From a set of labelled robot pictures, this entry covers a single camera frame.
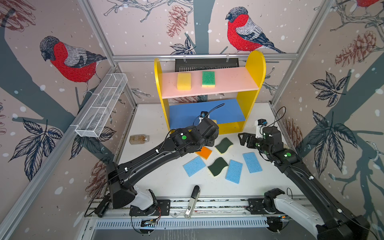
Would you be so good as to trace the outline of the green yellow sponge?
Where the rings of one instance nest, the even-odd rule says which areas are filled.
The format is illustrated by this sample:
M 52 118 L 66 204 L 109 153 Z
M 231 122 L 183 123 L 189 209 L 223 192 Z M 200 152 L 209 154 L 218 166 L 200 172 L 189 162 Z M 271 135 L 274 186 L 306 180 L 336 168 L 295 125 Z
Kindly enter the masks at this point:
M 216 78 L 214 71 L 203 71 L 202 72 L 202 87 L 213 88 L 216 86 Z

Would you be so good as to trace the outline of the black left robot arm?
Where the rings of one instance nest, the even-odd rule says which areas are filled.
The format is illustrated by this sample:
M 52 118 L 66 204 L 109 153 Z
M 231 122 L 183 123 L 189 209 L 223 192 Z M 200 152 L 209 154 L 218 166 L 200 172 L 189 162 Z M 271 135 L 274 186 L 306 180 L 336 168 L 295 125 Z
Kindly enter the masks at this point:
M 120 165 L 109 163 L 106 167 L 108 188 L 114 209 L 133 205 L 144 212 L 158 207 L 152 190 L 139 190 L 136 183 L 162 165 L 212 147 L 219 135 L 219 126 L 204 118 L 197 126 L 171 129 L 164 141 L 143 155 Z

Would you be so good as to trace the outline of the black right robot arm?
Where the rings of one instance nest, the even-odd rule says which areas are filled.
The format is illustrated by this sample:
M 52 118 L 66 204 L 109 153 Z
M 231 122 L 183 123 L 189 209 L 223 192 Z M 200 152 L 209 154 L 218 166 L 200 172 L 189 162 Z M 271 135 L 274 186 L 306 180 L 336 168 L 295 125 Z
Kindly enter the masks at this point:
M 337 201 L 309 172 L 295 151 L 284 147 L 277 127 L 263 128 L 262 137 L 240 133 L 240 144 L 256 149 L 285 174 L 306 196 L 315 211 L 290 198 L 279 188 L 265 192 L 264 211 L 268 214 L 284 213 L 304 227 L 318 240 L 366 240 L 370 223 L 356 216 Z

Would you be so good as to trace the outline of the blue lower shelf board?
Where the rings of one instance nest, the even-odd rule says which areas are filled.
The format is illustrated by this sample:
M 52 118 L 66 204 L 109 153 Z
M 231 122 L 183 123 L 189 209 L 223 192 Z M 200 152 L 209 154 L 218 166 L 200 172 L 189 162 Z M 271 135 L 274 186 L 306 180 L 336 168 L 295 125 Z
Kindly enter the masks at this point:
M 235 99 L 191 103 L 170 106 L 170 128 L 178 129 L 197 125 L 198 119 L 196 117 L 201 112 L 209 112 L 220 104 L 225 105 L 214 110 L 209 116 L 210 119 L 217 121 L 217 124 L 243 122 L 245 120 L 244 114 Z

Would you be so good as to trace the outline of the pink upper shelf board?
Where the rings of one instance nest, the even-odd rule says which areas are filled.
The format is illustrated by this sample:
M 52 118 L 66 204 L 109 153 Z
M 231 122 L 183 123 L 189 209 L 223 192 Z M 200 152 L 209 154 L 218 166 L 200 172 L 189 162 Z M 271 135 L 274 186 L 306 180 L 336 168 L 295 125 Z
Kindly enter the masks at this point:
M 163 73 L 160 85 L 162 99 L 190 97 L 199 95 L 214 95 L 258 90 L 259 87 L 245 67 L 216 69 L 215 86 L 202 86 L 202 71 L 191 71 L 192 88 L 188 91 L 177 89 L 178 73 Z

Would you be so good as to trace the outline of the light blue sponge right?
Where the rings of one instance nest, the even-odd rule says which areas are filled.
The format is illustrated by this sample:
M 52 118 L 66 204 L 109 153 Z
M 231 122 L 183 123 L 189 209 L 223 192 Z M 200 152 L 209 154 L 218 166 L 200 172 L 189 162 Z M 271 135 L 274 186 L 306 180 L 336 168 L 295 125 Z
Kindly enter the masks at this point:
M 244 153 L 243 158 L 246 162 L 250 174 L 262 172 L 263 169 L 254 152 Z

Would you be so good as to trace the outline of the dark green wavy sponge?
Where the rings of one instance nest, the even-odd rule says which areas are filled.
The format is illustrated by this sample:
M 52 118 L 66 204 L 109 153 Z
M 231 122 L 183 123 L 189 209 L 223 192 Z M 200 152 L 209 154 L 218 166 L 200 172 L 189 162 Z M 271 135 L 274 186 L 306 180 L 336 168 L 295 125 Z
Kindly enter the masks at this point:
M 208 166 L 208 169 L 211 174 L 216 177 L 222 172 L 224 168 L 228 166 L 228 163 L 222 157 L 220 157 L 217 158 L 210 166 Z
M 215 148 L 220 154 L 224 154 L 232 145 L 233 143 L 228 138 L 224 138 Z

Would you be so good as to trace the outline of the orange sponge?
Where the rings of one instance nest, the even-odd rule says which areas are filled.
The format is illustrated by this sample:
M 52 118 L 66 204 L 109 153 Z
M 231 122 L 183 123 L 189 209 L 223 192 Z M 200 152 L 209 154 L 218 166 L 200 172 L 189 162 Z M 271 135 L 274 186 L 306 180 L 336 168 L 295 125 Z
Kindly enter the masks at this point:
M 207 160 L 212 154 L 212 150 L 207 147 L 202 147 L 200 151 L 197 151 L 196 154 L 202 159 Z

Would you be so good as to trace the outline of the light blue sponge left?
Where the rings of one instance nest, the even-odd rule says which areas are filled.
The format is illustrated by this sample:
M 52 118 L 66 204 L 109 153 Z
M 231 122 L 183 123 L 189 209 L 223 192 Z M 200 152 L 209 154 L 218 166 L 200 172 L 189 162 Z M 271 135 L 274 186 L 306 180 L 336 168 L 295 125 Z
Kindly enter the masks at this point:
M 185 165 L 183 165 L 183 168 L 189 177 L 193 176 L 205 167 L 206 164 L 201 157 L 196 157 Z

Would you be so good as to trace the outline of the black vent panel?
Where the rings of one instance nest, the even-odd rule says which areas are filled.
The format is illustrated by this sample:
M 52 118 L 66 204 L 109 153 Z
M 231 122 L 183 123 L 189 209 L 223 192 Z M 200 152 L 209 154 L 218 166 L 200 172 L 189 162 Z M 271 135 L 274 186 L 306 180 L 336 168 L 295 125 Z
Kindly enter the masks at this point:
M 176 59 L 175 72 L 215 70 L 239 67 L 239 60 L 232 59 Z

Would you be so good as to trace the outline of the seasoning jar left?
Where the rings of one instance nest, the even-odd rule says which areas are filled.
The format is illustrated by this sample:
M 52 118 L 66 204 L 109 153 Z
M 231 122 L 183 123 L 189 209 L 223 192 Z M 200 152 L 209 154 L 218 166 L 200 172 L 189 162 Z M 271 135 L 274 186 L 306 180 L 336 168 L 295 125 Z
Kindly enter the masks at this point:
M 139 144 L 145 144 L 150 140 L 150 136 L 148 135 L 131 135 L 129 138 L 129 143 L 131 145 L 139 145 Z

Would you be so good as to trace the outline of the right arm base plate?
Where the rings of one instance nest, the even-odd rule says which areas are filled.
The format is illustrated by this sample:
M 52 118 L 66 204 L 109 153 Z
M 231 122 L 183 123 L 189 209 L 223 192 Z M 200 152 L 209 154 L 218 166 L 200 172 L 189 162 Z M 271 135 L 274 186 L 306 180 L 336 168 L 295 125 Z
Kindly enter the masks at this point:
M 246 210 L 251 213 L 251 215 L 268 215 L 269 213 L 266 211 L 264 206 L 263 198 L 251 198 L 248 199 L 248 206 Z

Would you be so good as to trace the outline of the yellow shelf frame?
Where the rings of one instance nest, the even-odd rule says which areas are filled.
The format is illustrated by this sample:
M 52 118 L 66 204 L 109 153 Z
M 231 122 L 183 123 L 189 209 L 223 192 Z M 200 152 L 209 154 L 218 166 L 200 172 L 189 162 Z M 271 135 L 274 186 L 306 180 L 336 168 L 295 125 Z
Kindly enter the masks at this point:
M 252 112 L 252 109 L 254 107 L 255 101 L 257 100 L 257 97 L 261 91 L 262 85 L 265 81 L 266 77 L 266 60 L 263 55 L 263 53 L 259 51 L 253 51 L 249 54 L 245 68 L 259 87 L 258 90 L 254 91 L 244 91 L 244 92 L 235 92 L 237 94 L 235 100 L 237 100 L 243 114 L 245 117 L 245 120 L 243 122 L 235 122 L 235 123 L 228 123 L 228 124 L 218 124 L 219 126 L 219 133 L 221 135 L 224 134 L 232 134 L 232 133 L 240 133 L 244 130 L 244 127 L 246 125 L 246 122 Z M 165 115 L 165 121 L 167 124 L 167 127 L 169 130 L 170 123 L 169 123 L 169 114 L 170 114 L 170 99 L 162 99 L 160 85 L 162 83 L 162 67 L 159 59 L 155 59 L 154 61 L 154 74 L 155 74 L 155 80 L 157 85 L 157 90 L 160 98 L 160 102 L 162 105 L 162 109 Z M 224 106 L 225 104 L 220 104 L 213 109 L 209 111 L 209 113 L 212 113 L 214 110 Z

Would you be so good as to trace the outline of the perforated aluminium rail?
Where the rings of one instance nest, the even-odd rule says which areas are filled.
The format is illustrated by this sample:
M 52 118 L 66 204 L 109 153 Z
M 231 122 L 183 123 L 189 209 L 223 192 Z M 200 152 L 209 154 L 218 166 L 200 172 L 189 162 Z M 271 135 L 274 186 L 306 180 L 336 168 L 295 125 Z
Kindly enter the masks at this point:
M 220 228 L 267 228 L 266 217 L 240 218 L 193 218 L 160 219 L 156 226 L 144 226 L 142 219 L 100 220 L 95 230 L 181 230 L 181 229 L 220 229 Z

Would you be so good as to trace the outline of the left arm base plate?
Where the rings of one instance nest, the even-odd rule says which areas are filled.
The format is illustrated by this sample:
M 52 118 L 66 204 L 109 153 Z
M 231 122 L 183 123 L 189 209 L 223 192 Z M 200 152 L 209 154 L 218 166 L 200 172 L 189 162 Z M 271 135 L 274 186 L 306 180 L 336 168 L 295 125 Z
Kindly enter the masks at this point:
M 157 204 L 153 204 L 146 210 L 131 205 L 129 216 L 143 217 L 143 216 L 168 216 L 170 214 L 171 201 L 170 200 L 157 200 Z

